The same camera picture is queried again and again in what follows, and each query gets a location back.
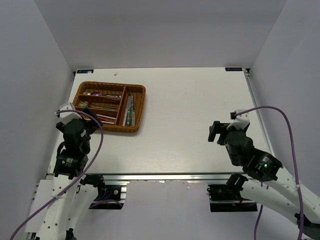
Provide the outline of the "orange white chopstick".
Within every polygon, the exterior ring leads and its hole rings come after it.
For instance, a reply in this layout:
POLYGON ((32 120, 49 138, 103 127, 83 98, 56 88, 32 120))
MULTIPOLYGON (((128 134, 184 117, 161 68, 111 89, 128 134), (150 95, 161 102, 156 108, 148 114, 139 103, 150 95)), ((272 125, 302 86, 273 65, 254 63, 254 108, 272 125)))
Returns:
POLYGON ((112 119, 107 119, 107 118, 102 118, 102 117, 98 117, 97 118, 103 123, 103 124, 108 124, 108 125, 114 125, 116 123, 116 120, 112 120, 112 119))

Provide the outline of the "knife with pink handle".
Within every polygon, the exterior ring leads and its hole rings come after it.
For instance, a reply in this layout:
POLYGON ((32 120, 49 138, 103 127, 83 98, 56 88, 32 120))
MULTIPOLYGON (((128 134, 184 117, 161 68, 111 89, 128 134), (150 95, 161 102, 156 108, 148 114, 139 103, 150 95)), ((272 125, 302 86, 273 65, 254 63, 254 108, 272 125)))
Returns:
POLYGON ((125 115, 124 115, 124 119, 123 119, 123 123, 122 123, 123 126, 129 126, 130 125, 131 106, 132 106, 132 97, 131 97, 131 95, 129 95, 128 99, 127 99, 125 115))

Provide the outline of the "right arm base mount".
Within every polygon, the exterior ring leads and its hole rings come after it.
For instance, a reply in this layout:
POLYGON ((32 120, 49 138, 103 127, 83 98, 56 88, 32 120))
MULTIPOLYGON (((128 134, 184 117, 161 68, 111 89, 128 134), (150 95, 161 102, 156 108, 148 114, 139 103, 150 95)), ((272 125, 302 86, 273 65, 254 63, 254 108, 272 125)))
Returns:
POLYGON ((241 196, 243 185, 249 179, 233 173, 224 184, 209 184, 207 192, 211 213, 257 212, 257 203, 241 196))

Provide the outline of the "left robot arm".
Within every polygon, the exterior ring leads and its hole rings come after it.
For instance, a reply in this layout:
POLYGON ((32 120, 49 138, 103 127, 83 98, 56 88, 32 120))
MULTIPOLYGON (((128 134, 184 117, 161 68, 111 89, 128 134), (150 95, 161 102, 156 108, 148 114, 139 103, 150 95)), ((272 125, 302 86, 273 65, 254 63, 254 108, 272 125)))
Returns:
POLYGON ((103 123, 88 108, 76 110, 71 103, 63 105, 56 115, 63 142, 57 149, 51 199, 41 207, 45 216, 35 234, 37 240, 74 240, 93 200, 106 193, 103 178, 87 174, 102 148, 99 144, 92 159, 88 158, 91 135, 102 131, 103 123))

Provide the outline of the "knife with green handle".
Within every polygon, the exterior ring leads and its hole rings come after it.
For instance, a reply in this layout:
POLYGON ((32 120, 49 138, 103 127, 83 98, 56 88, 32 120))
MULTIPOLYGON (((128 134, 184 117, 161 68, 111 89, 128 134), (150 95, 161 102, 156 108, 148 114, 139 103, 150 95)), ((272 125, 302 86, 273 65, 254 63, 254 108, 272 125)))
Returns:
POLYGON ((133 94, 129 94, 129 95, 131 95, 130 125, 127 125, 127 126, 131 126, 131 111, 134 110, 134 95, 133 94))

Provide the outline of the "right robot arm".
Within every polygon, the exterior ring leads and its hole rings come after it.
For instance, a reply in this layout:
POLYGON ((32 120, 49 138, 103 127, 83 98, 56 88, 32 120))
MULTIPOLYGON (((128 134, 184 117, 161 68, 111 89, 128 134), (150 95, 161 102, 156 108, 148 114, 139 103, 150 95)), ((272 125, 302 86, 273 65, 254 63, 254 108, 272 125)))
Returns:
POLYGON ((246 135, 248 127, 235 128, 231 123, 214 121, 208 141, 219 136, 232 165, 243 173, 233 173, 224 185, 207 188, 212 201, 257 202, 286 217, 313 240, 320 238, 320 198, 295 178, 268 152, 255 148, 246 135))

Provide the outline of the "purple bowl spoon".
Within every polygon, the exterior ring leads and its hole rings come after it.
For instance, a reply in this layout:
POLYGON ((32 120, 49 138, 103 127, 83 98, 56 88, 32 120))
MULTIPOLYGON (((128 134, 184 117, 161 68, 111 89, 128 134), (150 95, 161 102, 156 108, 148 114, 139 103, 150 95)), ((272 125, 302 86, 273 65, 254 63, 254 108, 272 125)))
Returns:
POLYGON ((83 95, 89 95, 89 96, 100 96, 100 97, 108 97, 108 98, 116 98, 116 99, 121 99, 121 95, 117 94, 104 94, 104 93, 99 93, 99 92, 83 92, 83 95))

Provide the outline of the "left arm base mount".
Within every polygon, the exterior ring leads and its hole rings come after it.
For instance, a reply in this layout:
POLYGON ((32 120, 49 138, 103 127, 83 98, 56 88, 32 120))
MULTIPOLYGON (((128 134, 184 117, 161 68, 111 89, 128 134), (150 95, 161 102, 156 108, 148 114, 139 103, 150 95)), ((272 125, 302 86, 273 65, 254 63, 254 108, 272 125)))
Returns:
POLYGON ((87 174, 80 180, 80 186, 94 188, 95 199, 90 203, 93 210, 121 210, 124 206, 121 198, 122 186, 106 183, 102 175, 87 174))

